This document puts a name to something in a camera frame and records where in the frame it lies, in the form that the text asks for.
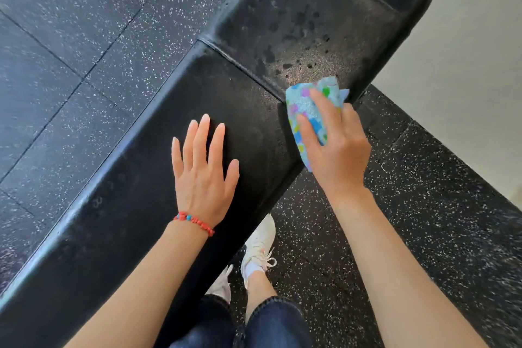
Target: right hand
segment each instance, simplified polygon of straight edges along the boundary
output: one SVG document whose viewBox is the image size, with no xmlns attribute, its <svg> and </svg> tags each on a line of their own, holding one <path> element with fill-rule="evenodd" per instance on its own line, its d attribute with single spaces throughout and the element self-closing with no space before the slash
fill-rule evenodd
<svg viewBox="0 0 522 348">
<path fill-rule="evenodd" d="M 315 88 L 310 90 L 326 128 L 328 141 L 321 146 L 312 125 L 299 114 L 303 144 L 312 173 L 323 188 L 332 208 L 342 206 L 345 199 L 358 197 L 364 188 L 364 171 L 372 149 L 358 114 L 345 103 L 342 111 Z"/>
</svg>

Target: hand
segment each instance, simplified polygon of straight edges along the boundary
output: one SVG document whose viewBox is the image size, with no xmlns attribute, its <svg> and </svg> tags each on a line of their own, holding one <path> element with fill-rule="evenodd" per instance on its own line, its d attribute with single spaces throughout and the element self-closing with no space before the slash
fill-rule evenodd
<svg viewBox="0 0 522 348">
<path fill-rule="evenodd" d="M 224 218 L 234 197 L 239 179 L 239 161 L 232 160 L 223 179 L 223 140 L 225 124 L 218 125 L 208 151 L 207 136 L 210 117 L 201 122 L 192 120 L 183 145 L 183 160 L 179 140 L 172 141 L 172 167 L 176 181 L 179 212 L 187 212 L 214 228 Z"/>
<path fill-rule="evenodd" d="M 331 206 L 336 209 L 343 200 L 364 189 L 364 170 L 372 149 L 352 105 L 346 103 L 340 112 L 315 88 L 310 98 L 317 106 L 328 135 L 321 146 L 312 125 L 303 115 L 297 116 L 303 144 L 310 160 L 312 173 L 323 188 Z"/>
</svg>

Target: forearm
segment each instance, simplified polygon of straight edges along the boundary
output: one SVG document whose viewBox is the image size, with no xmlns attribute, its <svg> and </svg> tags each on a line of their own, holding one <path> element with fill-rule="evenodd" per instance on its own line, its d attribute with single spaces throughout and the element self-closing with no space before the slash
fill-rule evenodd
<svg viewBox="0 0 522 348">
<path fill-rule="evenodd" d="M 431 281 L 368 190 L 334 210 L 387 348 L 486 347 Z"/>
<path fill-rule="evenodd" d="M 188 269 L 207 239 L 199 226 L 171 222 L 158 242 L 67 348 L 152 347 Z"/>
</svg>

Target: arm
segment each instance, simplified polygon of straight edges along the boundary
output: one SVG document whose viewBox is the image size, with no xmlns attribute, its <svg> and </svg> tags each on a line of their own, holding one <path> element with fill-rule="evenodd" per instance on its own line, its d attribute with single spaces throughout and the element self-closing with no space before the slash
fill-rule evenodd
<svg viewBox="0 0 522 348">
<path fill-rule="evenodd" d="M 386 348 L 464 348 L 486 344 L 428 277 L 364 187 L 371 146 L 357 113 L 310 96 L 327 129 L 320 146 L 298 116 L 312 171 L 348 239 Z"/>
<path fill-rule="evenodd" d="M 209 121 L 206 114 L 199 125 L 191 122 L 183 160 L 179 140 L 174 138 L 172 166 L 178 209 L 214 228 L 232 202 L 239 163 L 232 160 L 224 179 L 223 124 L 218 125 L 212 137 L 207 163 Z M 152 347 L 174 295 L 207 238 L 207 233 L 196 224 L 170 222 L 150 252 L 66 348 Z"/>
</svg>

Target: finger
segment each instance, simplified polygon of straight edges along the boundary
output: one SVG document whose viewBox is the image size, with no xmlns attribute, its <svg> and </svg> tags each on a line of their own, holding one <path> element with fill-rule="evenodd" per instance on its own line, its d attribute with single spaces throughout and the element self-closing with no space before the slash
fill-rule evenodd
<svg viewBox="0 0 522 348">
<path fill-rule="evenodd" d="M 353 109 L 353 106 L 349 103 L 343 104 L 343 129 L 347 135 L 350 137 L 359 137 L 364 136 L 364 129 L 362 128 L 362 123 L 359 115 Z"/>
<path fill-rule="evenodd" d="M 210 127 L 210 117 L 204 114 L 199 122 L 196 137 L 194 138 L 194 166 L 202 166 L 207 163 L 207 137 Z"/>
<path fill-rule="evenodd" d="M 181 149 L 179 148 L 179 140 L 172 138 L 172 170 L 174 171 L 174 179 L 178 180 L 183 173 L 183 160 L 181 160 Z"/>
<path fill-rule="evenodd" d="M 223 174 L 223 141 L 225 139 L 225 124 L 218 125 L 212 136 L 208 150 L 208 165 L 221 171 Z"/>
<path fill-rule="evenodd" d="M 341 132 L 343 130 L 343 123 L 339 109 L 316 88 L 310 89 L 310 98 L 314 101 L 321 114 L 328 136 L 333 136 Z"/>
<path fill-rule="evenodd" d="M 183 143 L 183 166 L 184 169 L 187 170 L 192 169 L 192 149 L 194 147 L 194 138 L 196 136 L 197 129 L 197 121 L 192 120 L 191 123 L 188 125 L 187 136 L 185 138 L 185 143 Z"/>
<path fill-rule="evenodd" d="M 225 197 L 234 197 L 235 187 L 239 180 L 239 160 L 233 159 L 226 170 Z"/>
<path fill-rule="evenodd" d="M 309 160 L 312 160 L 315 157 L 315 154 L 319 151 L 321 145 L 319 144 L 319 140 L 317 140 L 317 135 L 315 134 L 310 121 L 308 121 L 308 119 L 302 114 L 298 114 L 296 119 L 299 124 L 299 131 L 301 132 L 301 138 L 303 139 L 306 153 L 308 154 Z"/>
</svg>

